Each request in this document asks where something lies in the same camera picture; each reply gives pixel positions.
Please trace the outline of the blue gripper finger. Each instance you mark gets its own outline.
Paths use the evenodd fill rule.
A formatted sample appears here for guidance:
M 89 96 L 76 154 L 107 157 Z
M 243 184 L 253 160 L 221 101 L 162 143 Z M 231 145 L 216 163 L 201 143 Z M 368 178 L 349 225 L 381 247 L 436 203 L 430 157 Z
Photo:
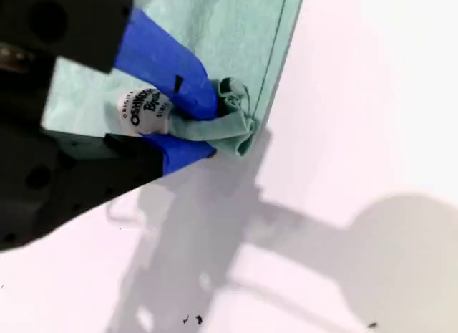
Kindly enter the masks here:
M 215 154 L 208 143 L 169 135 L 56 137 L 53 216 L 60 223 Z
M 1 108 L 18 119 L 42 116 L 57 57 L 150 83 L 187 116 L 216 116 L 200 60 L 133 0 L 1 0 L 1 45 Z

